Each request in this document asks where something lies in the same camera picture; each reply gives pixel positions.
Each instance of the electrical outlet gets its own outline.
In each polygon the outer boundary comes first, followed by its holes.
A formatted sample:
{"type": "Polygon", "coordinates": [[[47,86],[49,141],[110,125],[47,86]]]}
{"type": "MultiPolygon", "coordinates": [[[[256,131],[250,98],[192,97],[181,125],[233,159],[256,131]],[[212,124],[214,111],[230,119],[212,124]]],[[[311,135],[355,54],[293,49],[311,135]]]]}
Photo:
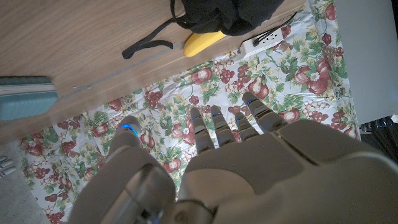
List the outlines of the electrical outlet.
{"type": "Polygon", "coordinates": [[[247,41],[244,41],[239,48],[240,54],[243,58],[250,57],[258,52],[267,50],[273,46],[278,45],[284,38],[282,35],[282,30],[279,28],[271,33],[268,37],[260,42],[259,45],[253,46],[253,42],[256,38],[260,37],[262,34],[257,35],[247,41]]]}

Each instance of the black wire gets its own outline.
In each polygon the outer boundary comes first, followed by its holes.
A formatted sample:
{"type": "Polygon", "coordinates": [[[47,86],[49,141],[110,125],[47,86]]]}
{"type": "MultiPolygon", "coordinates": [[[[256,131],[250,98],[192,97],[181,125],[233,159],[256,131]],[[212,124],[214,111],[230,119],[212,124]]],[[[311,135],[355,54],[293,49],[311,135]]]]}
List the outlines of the black wire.
{"type": "Polygon", "coordinates": [[[297,12],[295,12],[294,14],[293,14],[293,16],[291,16],[290,17],[290,19],[288,19],[286,22],[284,22],[282,25],[280,25],[280,26],[277,26],[277,27],[275,27],[275,28],[272,28],[271,30],[269,30],[269,31],[267,31],[267,32],[265,32],[265,33],[263,33],[261,36],[259,36],[258,38],[256,38],[254,41],[253,41],[253,46],[254,47],[257,47],[259,44],[260,44],[260,42],[262,41],[262,40],[264,40],[265,38],[267,38],[269,35],[271,35],[273,32],[275,32],[277,29],[280,29],[282,26],[284,26],[284,25],[286,25],[286,24],[288,24],[293,18],[294,18],[294,16],[297,14],[297,12]]]}

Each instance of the floral tablecloth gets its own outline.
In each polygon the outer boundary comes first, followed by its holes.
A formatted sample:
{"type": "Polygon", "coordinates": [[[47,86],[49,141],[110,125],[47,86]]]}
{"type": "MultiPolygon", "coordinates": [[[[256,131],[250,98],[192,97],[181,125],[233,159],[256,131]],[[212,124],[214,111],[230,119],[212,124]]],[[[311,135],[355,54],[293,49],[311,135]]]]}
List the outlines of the floral tablecloth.
{"type": "Polygon", "coordinates": [[[143,148],[165,167],[177,190],[196,154],[192,106],[203,112],[215,143],[211,105],[221,107],[238,140],[234,114],[242,111],[255,123],[241,100],[245,91],[287,121],[312,119],[359,138],[335,19],[333,1],[308,0],[282,28],[284,41],[271,49],[242,60],[232,51],[22,139],[24,174],[37,203],[52,223],[65,222],[79,192],[104,165],[116,126],[129,114],[142,125],[143,148]]]}

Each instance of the yellow banana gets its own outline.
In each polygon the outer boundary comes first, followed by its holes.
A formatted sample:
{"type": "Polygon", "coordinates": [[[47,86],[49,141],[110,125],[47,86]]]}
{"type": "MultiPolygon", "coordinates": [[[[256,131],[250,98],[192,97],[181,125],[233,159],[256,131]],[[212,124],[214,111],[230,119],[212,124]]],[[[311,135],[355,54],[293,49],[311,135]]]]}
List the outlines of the yellow banana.
{"type": "Polygon", "coordinates": [[[225,36],[221,31],[207,34],[192,34],[184,45],[184,56],[192,57],[225,36]]]}

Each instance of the robotic finger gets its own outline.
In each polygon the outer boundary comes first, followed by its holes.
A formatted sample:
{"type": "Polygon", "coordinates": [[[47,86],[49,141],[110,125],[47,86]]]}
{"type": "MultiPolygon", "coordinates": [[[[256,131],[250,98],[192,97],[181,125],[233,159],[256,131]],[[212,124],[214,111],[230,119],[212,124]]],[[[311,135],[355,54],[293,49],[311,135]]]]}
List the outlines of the robotic finger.
{"type": "Polygon", "coordinates": [[[215,147],[213,141],[211,140],[205,122],[203,121],[203,118],[201,117],[198,108],[191,109],[191,117],[198,155],[209,149],[214,149],[215,147]]]}
{"type": "Polygon", "coordinates": [[[264,133],[275,131],[287,124],[283,118],[269,109],[264,103],[261,103],[251,92],[245,92],[242,100],[248,106],[264,133]]]}
{"type": "Polygon", "coordinates": [[[125,147],[140,147],[140,140],[138,134],[141,132],[141,125],[134,116],[127,116],[120,121],[118,130],[114,135],[107,161],[110,161],[115,155],[121,152],[125,147]]]}
{"type": "Polygon", "coordinates": [[[225,144],[235,142],[235,137],[218,106],[211,107],[211,116],[213,117],[214,127],[216,129],[218,145],[221,147],[225,144]]]}
{"type": "Polygon", "coordinates": [[[235,115],[236,125],[238,126],[239,134],[242,141],[246,141],[251,137],[258,136],[259,133],[251,126],[245,115],[241,112],[235,115]]]}

